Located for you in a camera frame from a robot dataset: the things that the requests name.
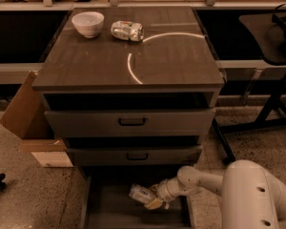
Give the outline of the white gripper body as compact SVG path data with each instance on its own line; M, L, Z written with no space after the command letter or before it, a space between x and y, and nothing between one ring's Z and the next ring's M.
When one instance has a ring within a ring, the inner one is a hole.
M171 201L175 200L173 196L173 188L174 181L172 179L164 179L162 180L156 189L157 197L166 203L170 203Z

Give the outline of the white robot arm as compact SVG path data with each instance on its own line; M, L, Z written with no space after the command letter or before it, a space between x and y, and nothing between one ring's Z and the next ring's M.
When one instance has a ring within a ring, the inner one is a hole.
M146 207L156 209L198 187L221 196L222 229L278 229L286 220L286 185L249 160L231 163L222 176L183 166L153 187Z

